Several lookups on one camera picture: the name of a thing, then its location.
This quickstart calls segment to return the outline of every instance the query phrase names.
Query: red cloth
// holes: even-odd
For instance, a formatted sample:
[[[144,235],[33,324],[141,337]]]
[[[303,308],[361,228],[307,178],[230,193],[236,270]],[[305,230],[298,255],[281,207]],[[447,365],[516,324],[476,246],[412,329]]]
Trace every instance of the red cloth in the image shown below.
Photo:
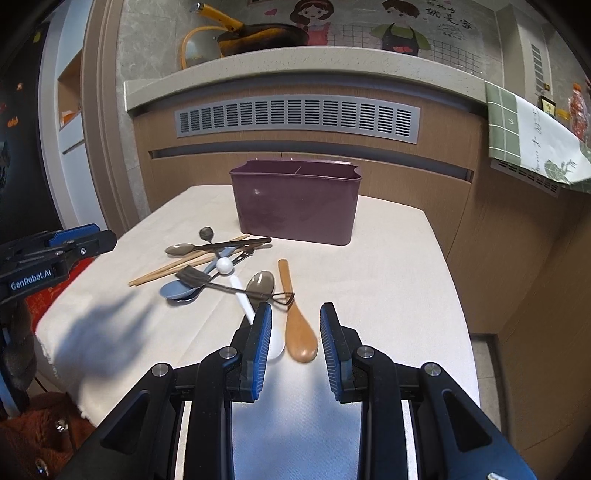
[[[80,260],[78,264],[70,271],[70,278],[65,282],[56,285],[55,287],[49,287],[45,290],[38,291],[37,293],[28,296],[25,299],[29,312],[31,312],[31,329],[33,332],[37,329],[37,324],[45,312],[51,307],[51,304],[58,298],[61,292],[74,281],[74,279],[80,275],[88,265],[92,263],[92,258],[85,258]]]

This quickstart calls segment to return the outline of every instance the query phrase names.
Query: purple plastic container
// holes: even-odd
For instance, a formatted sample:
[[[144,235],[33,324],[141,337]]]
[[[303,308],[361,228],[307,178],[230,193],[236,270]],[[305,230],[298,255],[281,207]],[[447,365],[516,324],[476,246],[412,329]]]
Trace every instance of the purple plastic container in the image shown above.
[[[240,230],[347,245],[357,209],[359,167],[310,160],[248,160],[230,171]]]

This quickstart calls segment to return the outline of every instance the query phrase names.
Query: shelf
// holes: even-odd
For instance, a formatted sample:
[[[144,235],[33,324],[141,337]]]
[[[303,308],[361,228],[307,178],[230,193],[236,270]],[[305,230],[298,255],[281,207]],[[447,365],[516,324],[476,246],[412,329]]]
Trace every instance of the shelf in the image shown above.
[[[80,70],[82,67],[82,51],[80,50],[67,65],[57,79],[57,115],[61,128],[80,112]],[[66,122],[63,122],[65,112],[73,112]]]

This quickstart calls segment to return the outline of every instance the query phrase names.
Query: cartoon girl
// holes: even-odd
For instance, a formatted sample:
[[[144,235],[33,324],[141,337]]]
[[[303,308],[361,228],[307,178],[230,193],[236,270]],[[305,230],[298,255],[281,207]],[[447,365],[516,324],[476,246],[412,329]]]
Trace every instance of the cartoon girl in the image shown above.
[[[330,0],[300,0],[295,4],[290,20],[308,32],[308,45],[328,45],[330,22],[325,22],[335,12]]]

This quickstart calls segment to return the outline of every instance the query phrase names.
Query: apron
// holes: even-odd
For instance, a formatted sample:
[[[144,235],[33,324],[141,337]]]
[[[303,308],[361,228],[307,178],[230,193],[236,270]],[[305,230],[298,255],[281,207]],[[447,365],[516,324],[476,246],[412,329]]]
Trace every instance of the apron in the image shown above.
[[[399,37],[398,35],[392,34],[392,27],[394,25],[390,25],[382,37],[382,50],[397,51],[418,57],[418,42],[414,30],[412,28],[410,29],[413,32],[412,38]]]

